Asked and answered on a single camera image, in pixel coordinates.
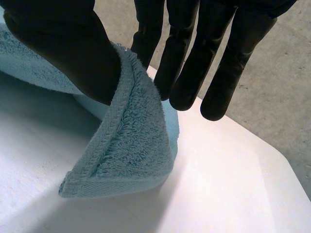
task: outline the light blue towel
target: light blue towel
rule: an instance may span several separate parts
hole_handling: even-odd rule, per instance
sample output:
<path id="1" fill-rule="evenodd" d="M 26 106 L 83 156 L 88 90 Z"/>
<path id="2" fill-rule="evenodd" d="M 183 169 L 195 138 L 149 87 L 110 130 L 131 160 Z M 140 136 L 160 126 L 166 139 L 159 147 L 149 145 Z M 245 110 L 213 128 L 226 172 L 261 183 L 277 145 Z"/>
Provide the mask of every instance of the light blue towel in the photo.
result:
<path id="1" fill-rule="evenodd" d="M 164 182 L 173 168 L 179 135 L 177 113 L 168 101 L 162 105 L 136 54 L 114 46 L 122 70 L 108 107 L 84 96 L 63 73 L 19 43 L 0 19 L 1 71 L 37 86 L 73 94 L 83 107 L 103 120 L 61 184 L 62 197 L 105 197 L 151 189 Z"/>

